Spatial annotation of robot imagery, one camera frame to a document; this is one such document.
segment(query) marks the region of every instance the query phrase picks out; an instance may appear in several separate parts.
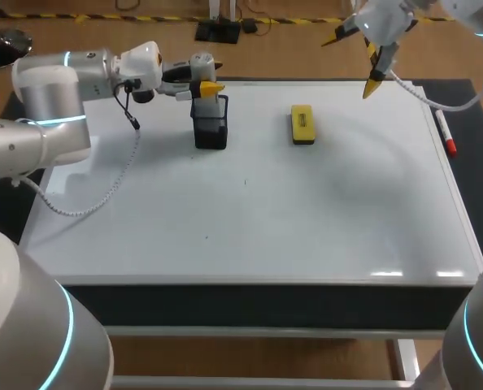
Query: black stand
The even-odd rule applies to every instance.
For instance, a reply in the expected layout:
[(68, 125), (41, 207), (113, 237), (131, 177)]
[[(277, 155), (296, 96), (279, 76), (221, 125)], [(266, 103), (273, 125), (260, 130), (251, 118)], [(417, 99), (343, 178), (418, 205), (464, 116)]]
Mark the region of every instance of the black stand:
[(199, 22), (194, 40), (237, 44), (241, 27), (239, 22), (224, 18)]

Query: cable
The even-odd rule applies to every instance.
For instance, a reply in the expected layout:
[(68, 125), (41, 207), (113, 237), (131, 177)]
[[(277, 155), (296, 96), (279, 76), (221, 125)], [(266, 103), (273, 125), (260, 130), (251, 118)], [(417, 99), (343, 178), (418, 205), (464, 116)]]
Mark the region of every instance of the cable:
[(469, 102), (463, 104), (462, 106), (444, 106), (443, 104), (434, 102), (432, 100), (427, 99), (424, 96), (421, 96), (415, 90), (411, 89), (411, 87), (408, 84), (404, 83), (404, 81), (402, 81), (400, 79), (400, 77), (398, 77), (394, 73), (394, 71), (389, 71), (389, 73), (394, 78), (395, 82), (397, 82), (397, 84), (399, 84), (401, 87), (403, 87), (407, 92), (409, 92), (410, 94), (415, 96), (420, 101), (426, 103), (428, 106), (431, 106), (431, 107), (436, 108), (438, 110), (453, 111), (453, 112), (464, 111), (464, 110), (467, 110), (469, 107), (473, 106), (474, 104), (476, 104), (477, 102), (479, 102), (483, 98), (483, 88), (482, 88), (482, 90), (473, 99), (471, 99)]
[(265, 15), (265, 17), (267, 17), (267, 18), (268, 18), (268, 29), (267, 29), (267, 31), (266, 31), (266, 32), (264, 32), (263, 34), (256, 34), (256, 33), (255, 33), (255, 35), (256, 35), (256, 36), (258, 36), (258, 37), (264, 37), (265, 35), (269, 34), (269, 33), (271, 32), (271, 29), (272, 29), (272, 18), (271, 18), (271, 16), (270, 16), (270, 15), (269, 15), (267, 12), (265, 12), (265, 11), (256, 11), (256, 10), (252, 9), (252, 8), (249, 6), (249, 4), (247, 4), (247, 0), (243, 0), (243, 5), (245, 5), (245, 7), (247, 7), (247, 9), (248, 9), (250, 12), (252, 12), (253, 14)]
[(124, 167), (124, 169), (120, 173), (119, 177), (117, 177), (117, 179), (115, 180), (115, 183), (108, 190), (108, 192), (106, 193), (104, 198), (99, 203), (97, 203), (95, 206), (92, 206), (89, 209), (82, 210), (82, 211), (65, 211), (65, 210), (59, 209), (46, 196), (45, 192), (37, 184), (35, 184), (33, 181), (31, 181), (28, 177), (23, 177), (23, 176), (18, 177), (16, 179), (12, 180), (12, 184), (13, 185), (15, 185), (15, 184), (19, 185), (19, 182), (25, 183), (28, 187), (30, 187), (31, 189), (33, 189), (36, 192), (36, 194), (44, 201), (44, 203), (48, 206), (48, 208), (50, 210), (52, 210), (53, 212), (55, 212), (59, 215), (62, 215), (64, 217), (83, 217), (85, 215), (90, 215), (93, 212), (100, 209), (101, 207), (103, 207), (104, 205), (106, 205), (108, 203), (108, 201), (111, 199), (111, 197), (113, 197), (115, 192), (119, 189), (120, 185), (122, 184), (122, 180), (124, 179), (124, 177), (128, 173), (129, 168), (132, 166), (133, 161), (135, 160), (135, 157), (137, 156), (137, 152), (138, 152), (139, 145), (140, 145), (140, 140), (141, 140), (141, 132), (140, 132), (140, 130), (135, 129), (135, 144), (134, 144), (134, 147), (133, 147), (133, 152), (130, 154), (128, 162), (126, 163), (126, 166)]
[[(122, 102), (119, 100), (119, 88), (121, 86), (124, 86), (124, 91), (126, 92), (126, 106), (122, 104)], [(123, 81), (122, 83), (118, 83), (114, 88), (113, 88), (113, 97), (119, 103), (119, 106), (124, 110), (124, 115), (126, 115), (126, 118), (128, 118), (128, 121), (131, 123), (133, 128), (135, 130), (138, 130), (141, 128), (141, 125), (138, 123), (137, 118), (135, 118), (131, 113), (129, 112), (129, 94), (133, 91), (134, 88), (139, 88), (140, 87), (140, 81), (130, 81), (126, 80)]]
[(117, 11), (122, 11), (122, 12), (133, 11), (133, 10), (136, 10), (140, 5), (141, 5), (141, 0), (137, 0), (137, 2), (132, 6), (121, 7), (119, 6), (119, 0), (115, 0), (115, 9)]
[(236, 19), (235, 20), (236, 22), (241, 22), (243, 21), (243, 11), (242, 11), (242, 8), (238, 5), (238, 2), (236, 2), (236, 9), (240, 11), (240, 17), (236, 19), (236, 16), (234, 16), (234, 19)]

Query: black mat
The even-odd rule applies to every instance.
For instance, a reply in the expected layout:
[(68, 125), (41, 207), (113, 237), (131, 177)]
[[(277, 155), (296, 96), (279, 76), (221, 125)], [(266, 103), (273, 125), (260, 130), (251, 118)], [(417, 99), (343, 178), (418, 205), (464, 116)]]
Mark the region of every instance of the black mat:
[[(448, 105), (472, 96), (469, 80), (418, 80)], [(2, 118), (23, 116), (11, 97)], [(458, 156), (450, 161), (483, 253), (483, 110), (446, 114)], [(38, 172), (34, 179), (39, 180)], [(19, 242), (34, 195), (0, 182), (0, 231)], [(312, 285), (72, 286), (104, 325), (320, 327), (357, 330), (443, 330), (467, 288)]]

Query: table leg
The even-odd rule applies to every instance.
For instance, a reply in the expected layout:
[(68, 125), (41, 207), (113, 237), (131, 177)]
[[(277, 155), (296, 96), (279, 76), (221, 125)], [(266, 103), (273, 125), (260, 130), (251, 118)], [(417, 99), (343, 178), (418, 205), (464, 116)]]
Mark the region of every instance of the table leg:
[(419, 360), (413, 340), (393, 340), (396, 367), (400, 380), (414, 381), (420, 374)]
[(231, 17), (231, 21), (236, 21), (236, 0), (229, 0), (229, 5), (231, 7), (231, 10), (230, 10), (230, 17)]
[(217, 20), (220, 17), (220, 0), (209, 0), (209, 19)]

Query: red marker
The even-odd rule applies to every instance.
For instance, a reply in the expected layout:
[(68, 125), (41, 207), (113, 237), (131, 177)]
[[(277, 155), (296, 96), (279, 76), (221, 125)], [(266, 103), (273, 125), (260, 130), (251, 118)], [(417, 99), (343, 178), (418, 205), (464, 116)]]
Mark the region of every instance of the red marker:
[(444, 141), (446, 142), (447, 153), (450, 157), (456, 156), (456, 146), (451, 136), (450, 128), (447, 127), (446, 118), (442, 110), (435, 111), (435, 116), (437, 116), (438, 124), (440, 125), (440, 130), (444, 136)]

